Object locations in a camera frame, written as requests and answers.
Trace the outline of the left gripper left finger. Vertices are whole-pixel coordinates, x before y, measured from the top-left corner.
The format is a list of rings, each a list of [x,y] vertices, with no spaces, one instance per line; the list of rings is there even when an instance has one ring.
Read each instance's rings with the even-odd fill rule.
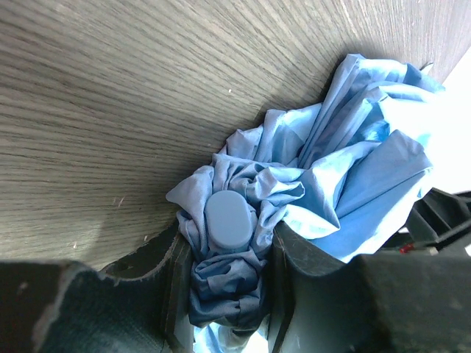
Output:
[[[3,352],[190,352],[191,248],[178,226],[97,271],[1,262]]]

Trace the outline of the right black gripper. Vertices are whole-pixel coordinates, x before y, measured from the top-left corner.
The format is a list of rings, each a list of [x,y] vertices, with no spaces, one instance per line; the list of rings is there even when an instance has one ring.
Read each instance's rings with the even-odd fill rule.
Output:
[[[401,254],[423,252],[470,256],[470,192],[433,188],[416,202],[404,226],[380,248]]]

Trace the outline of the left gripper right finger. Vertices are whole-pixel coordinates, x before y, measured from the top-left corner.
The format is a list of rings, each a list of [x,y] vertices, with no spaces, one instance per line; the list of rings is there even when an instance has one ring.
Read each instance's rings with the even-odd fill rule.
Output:
[[[343,263],[279,223],[271,352],[468,352],[470,259],[379,252]]]

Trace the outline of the light blue folding umbrella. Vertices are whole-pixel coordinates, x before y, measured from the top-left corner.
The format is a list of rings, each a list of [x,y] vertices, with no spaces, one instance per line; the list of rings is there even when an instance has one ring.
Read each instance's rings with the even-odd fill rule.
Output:
[[[348,54],[322,102],[268,110],[166,194],[194,254],[195,352],[248,351],[279,223],[343,263],[390,239],[431,189],[443,92],[413,65]]]

